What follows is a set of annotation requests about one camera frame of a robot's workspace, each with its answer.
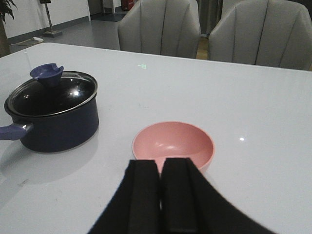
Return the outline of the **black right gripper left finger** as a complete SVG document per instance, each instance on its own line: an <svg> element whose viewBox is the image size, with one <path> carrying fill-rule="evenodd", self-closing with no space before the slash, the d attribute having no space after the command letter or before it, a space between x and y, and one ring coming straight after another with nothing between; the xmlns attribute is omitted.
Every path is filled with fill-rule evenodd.
<svg viewBox="0 0 312 234"><path fill-rule="evenodd" d="M153 160L130 160L114 196L90 234L158 234L159 174Z"/></svg>

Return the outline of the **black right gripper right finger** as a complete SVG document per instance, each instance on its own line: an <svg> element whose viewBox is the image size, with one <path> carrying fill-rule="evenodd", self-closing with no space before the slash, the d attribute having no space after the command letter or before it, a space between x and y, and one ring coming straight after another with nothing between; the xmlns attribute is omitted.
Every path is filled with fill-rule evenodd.
<svg viewBox="0 0 312 234"><path fill-rule="evenodd" d="M168 158L161 174L166 234L270 234L228 202L189 158Z"/></svg>

